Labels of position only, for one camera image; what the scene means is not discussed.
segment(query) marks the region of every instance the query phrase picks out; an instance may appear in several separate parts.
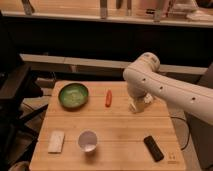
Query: cup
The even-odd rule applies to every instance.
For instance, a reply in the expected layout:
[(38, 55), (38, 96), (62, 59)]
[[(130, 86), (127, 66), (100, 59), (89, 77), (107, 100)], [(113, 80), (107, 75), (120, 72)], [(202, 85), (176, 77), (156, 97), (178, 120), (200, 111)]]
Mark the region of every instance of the cup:
[(85, 154), (93, 154), (97, 147), (97, 136), (92, 131), (84, 131), (78, 138), (78, 145)]

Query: wooden table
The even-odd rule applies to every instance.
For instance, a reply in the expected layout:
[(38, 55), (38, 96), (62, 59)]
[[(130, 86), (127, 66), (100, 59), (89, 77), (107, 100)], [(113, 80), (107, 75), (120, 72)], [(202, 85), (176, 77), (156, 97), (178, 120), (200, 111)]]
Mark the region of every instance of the wooden table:
[[(185, 170), (164, 101), (156, 99), (144, 112), (133, 114), (129, 110), (130, 98), (125, 82), (83, 82), (90, 93), (88, 103), (79, 110), (66, 111), (59, 104), (58, 93), (68, 83), (61, 81), (55, 85), (30, 164), (31, 171)], [(108, 89), (112, 90), (113, 99), (111, 107), (106, 108)], [(65, 132), (61, 154), (47, 152), (53, 130)], [(77, 144), (84, 130), (92, 130), (98, 137), (96, 154), (90, 158)], [(143, 143), (148, 135), (155, 138), (165, 155), (158, 163)]]

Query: red pepper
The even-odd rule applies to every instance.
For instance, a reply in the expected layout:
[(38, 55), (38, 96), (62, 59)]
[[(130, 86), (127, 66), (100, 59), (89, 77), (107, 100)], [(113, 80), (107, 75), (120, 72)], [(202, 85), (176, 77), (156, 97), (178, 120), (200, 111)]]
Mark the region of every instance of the red pepper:
[(106, 107), (110, 107), (112, 103), (112, 91), (108, 90), (107, 94), (106, 94), (106, 102), (105, 102), (105, 106)]

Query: black cable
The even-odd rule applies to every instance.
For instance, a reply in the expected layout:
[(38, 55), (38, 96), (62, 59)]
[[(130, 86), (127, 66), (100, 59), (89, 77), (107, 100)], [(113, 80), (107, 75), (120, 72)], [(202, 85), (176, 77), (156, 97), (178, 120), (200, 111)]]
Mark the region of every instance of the black cable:
[(22, 104), (25, 105), (25, 106), (27, 106), (27, 107), (28, 107), (30, 110), (32, 110), (32, 111), (35, 110), (32, 106), (30, 106), (30, 105), (28, 105), (28, 104), (26, 104), (26, 103), (24, 103), (24, 102), (22, 102)]
[(30, 110), (32, 110), (32, 112), (35, 111), (35, 109), (34, 109), (32, 106), (28, 105), (27, 103), (22, 102), (22, 104), (25, 105), (25, 106), (27, 106)]
[(183, 121), (183, 122), (187, 125), (187, 128), (188, 128), (188, 135), (187, 135), (186, 144), (181, 148), (181, 150), (183, 151), (183, 150), (185, 150), (185, 149), (188, 147), (188, 145), (189, 145), (189, 140), (190, 140), (190, 135), (191, 135), (190, 126), (189, 126), (188, 122), (187, 122), (185, 119), (183, 119), (183, 118), (175, 117), (175, 116), (172, 116), (171, 118), (172, 118), (172, 119), (179, 119), (179, 120)]

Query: remote control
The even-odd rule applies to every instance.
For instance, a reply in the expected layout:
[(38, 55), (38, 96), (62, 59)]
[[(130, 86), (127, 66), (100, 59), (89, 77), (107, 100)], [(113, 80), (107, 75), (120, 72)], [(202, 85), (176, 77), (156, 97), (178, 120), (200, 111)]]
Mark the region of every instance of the remote control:
[(152, 157), (156, 162), (164, 158), (163, 153), (161, 152), (160, 148), (158, 147), (152, 136), (144, 138), (144, 143), (146, 144), (147, 148), (149, 149), (149, 152), (151, 153)]

